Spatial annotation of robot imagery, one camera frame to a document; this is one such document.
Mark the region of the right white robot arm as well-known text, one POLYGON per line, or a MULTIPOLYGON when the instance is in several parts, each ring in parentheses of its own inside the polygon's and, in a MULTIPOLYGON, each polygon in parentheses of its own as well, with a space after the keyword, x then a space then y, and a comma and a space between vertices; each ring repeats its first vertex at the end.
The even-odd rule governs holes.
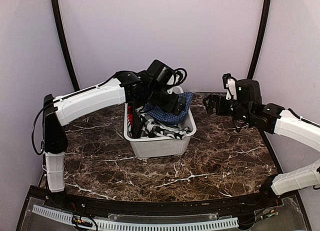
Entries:
MULTIPOLYGON (((256 80, 236 80, 229 73, 223 75, 222 80, 226 93, 210 94, 202 100, 207 113, 230 116, 234 123, 243 121, 249 127, 293 139, 319 151, 319 124, 299 116, 291 108, 263 104, 260 84, 256 80)), ((266 208, 275 196, 319 184, 320 162, 317 160, 294 171, 269 176, 255 196, 255 204, 266 208)))

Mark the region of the right black frame post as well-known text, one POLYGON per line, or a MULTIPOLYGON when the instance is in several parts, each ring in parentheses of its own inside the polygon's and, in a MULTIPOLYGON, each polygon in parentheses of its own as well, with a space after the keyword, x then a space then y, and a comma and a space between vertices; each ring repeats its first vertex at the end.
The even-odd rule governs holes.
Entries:
POLYGON ((264 41, 265 31, 267 27, 270 6, 271 6, 271 0, 263 0, 257 38, 256 38, 256 42, 255 42, 255 46, 252 54, 252 59, 250 62, 248 73, 247 73, 248 79, 253 79, 256 72, 256 68, 258 65, 258 61, 259 61, 259 57, 260 57, 260 53, 261 53, 261 49, 264 41))

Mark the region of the black white patterned shirt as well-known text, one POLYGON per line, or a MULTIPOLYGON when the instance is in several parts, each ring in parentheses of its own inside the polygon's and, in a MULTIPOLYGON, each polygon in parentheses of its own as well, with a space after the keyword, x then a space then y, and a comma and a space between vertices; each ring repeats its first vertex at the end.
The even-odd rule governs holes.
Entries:
POLYGON ((133 139, 142 138, 160 138, 169 137, 172 139, 183 140, 187 134, 191 132, 191 128, 169 126, 154 120, 147 113, 140 113, 136 110, 133 112, 133 127, 129 136, 133 139))

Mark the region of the red garment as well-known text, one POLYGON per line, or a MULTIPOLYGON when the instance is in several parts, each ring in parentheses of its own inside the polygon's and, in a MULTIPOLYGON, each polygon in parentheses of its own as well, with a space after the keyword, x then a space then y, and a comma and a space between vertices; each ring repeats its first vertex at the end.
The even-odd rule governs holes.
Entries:
POLYGON ((128 130, 131 132, 134 125, 133 117, 133 107, 131 105, 127 106, 127 119, 128 119, 128 130))

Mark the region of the white plastic bin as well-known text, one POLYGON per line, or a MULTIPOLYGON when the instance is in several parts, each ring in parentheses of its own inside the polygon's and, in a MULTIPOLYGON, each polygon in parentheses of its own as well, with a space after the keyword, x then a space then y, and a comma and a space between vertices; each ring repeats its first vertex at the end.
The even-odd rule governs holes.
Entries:
POLYGON ((186 118, 178 125, 179 128, 190 127, 191 132, 182 140, 169 137, 131 138, 127 125, 128 104, 124 108, 123 134, 129 141, 135 156, 139 159, 149 159, 165 156, 181 156, 188 148, 191 137, 196 133, 197 127, 191 110, 186 118))

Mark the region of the blue checked long sleeve shirt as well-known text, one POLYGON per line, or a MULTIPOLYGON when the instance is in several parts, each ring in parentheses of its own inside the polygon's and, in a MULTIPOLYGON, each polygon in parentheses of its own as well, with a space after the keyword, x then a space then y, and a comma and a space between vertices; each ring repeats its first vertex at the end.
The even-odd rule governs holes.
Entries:
POLYGON ((184 109, 180 114, 175 115, 170 112, 164 112, 160 107, 146 103, 142 108, 143 113, 150 115, 155 121, 158 121, 167 126, 178 126, 188 115, 191 102, 193 99, 192 92, 184 92, 178 94, 178 100, 185 99, 184 109))

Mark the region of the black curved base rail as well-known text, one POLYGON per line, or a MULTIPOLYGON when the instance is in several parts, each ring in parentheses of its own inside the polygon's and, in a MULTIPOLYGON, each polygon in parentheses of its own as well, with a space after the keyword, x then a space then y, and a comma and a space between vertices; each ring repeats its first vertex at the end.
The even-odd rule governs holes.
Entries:
MULTIPOLYGON (((29 187, 26 198, 19 215, 18 223, 16 225, 16 231, 23 230, 23 221, 26 219, 27 215, 27 206, 31 201, 31 198, 44 201, 45 205, 50 207, 56 207, 53 202, 45 201, 46 195, 48 194, 47 190, 42 187, 31 185, 29 187)), ((256 201, 259 199, 259 193, 251 193, 236 197, 225 197, 220 199, 209 199, 209 200, 199 200, 199 201, 184 201, 184 202, 138 202, 138 201, 119 201, 119 200, 109 200, 105 198, 93 198, 83 195, 74 195, 69 193, 64 193, 62 195, 65 199, 64 205, 70 205, 71 203, 75 204, 76 212, 89 216, 102 216, 107 217, 111 213, 123 214, 123 215, 146 215, 146 216, 175 216, 175 215, 200 215, 208 213, 218 213, 221 215, 240 215, 240 223, 245 219, 249 220, 252 218, 254 210, 258 208, 263 208, 256 204, 256 201)), ((293 221, 302 219, 303 226, 307 231, 315 231, 311 227, 309 218, 305 207, 303 205, 302 199, 298 191, 291 191, 289 193, 283 194, 278 197, 278 207, 284 205, 282 199, 293 198, 295 204, 297 205, 297 214, 295 217, 291 218, 293 221)))

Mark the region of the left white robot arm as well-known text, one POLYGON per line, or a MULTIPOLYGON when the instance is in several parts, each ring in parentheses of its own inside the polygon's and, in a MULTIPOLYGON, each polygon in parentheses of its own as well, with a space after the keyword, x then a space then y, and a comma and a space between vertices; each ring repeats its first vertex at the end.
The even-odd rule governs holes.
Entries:
POLYGON ((118 71, 106 81, 73 92, 53 97, 48 94, 36 115, 42 118, 41 149, 44 155, 46 184, 51 201, 60 209, 67 209, 70 197, 64 193, 64 156, 68 139, 64 126, 70 122, 106 107, 130 102, 150 103, 164 112, 180 115, 187 110, 187 100, 173 92, 183 82, 175 71, 118 71))

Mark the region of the black frame post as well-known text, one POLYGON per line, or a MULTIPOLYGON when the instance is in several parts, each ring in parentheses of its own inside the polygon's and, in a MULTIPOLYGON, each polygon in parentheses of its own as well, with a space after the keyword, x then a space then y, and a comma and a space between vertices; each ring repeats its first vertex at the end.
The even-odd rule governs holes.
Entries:
POLYGON ((256 38, 256 42, 255 42, 255 46, 252 54, 252 59, 250 62, 248 73, 247 73, 248 79, 253 79, 256 72, 256 68, 258 65, 258 61, 259 61, 259 57, 260 57, 260 53, 261 53, 261 49, 264 41, 265 31, 267 27, 270 6, 271 6, 271 0, 263 0, 257 38, 256 38))
POLYGON ((76 77, 76 73, 73 67, 71 55, 69 52, 69 47, 67 44, 67 39, 63 27, 63 20, 62 20, 62 15, 60 11, 60 5, 59 5, 59 0, 51 0, 51 7, 52 7, 52 12, 54 16, 54 21, 55 21, 55 26, 56 26, 56 31, 61 47, 61 51, 63 54, 64 62, 67 68, 68 76, 70 78, 72 87, 74 91, 79 91, 80 86, 76 77))

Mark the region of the left black frame post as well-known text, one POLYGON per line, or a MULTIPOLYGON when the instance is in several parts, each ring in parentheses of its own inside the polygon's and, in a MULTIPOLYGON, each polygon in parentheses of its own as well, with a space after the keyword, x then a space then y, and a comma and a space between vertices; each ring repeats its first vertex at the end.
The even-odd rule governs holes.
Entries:
POLYGON ((63 27, 63 20, 62 20, 62 15, 60 11, 60 5, 59 5, 59 0, 51 0, 51 7, 52 7, 52 12, 54 16, 54 21, 55 21, 55 26, 56 26, 56 31, 61 47, 61 51, 63 54, 64 62, 67 68, 68 76, 70 78, 72 87, 74 91, 79 91, 80 86, 76 77, 76 73, 73 67, 71 55, 69 52, 69 47, 67 44, 67 39, 63 27))

